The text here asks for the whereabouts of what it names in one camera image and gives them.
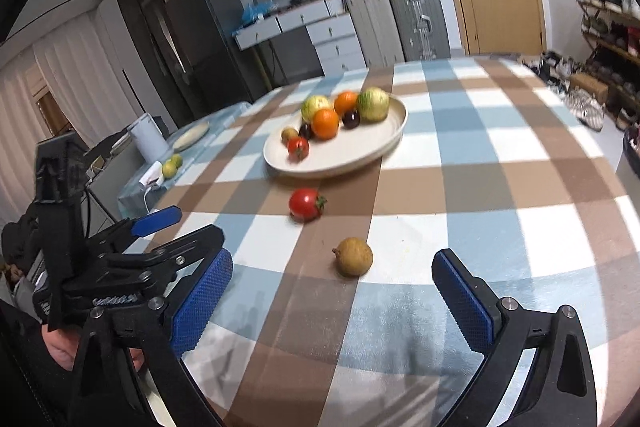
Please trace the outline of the left hand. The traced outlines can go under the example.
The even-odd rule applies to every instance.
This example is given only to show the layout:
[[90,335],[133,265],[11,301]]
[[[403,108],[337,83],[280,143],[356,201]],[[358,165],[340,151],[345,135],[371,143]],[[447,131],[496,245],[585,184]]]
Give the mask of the left hand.
[[50,331],[48,325],[42,325],[41,335],[52,359],[62,369],[71,372],[79,349],[81,332],[78,329],[55,329]]

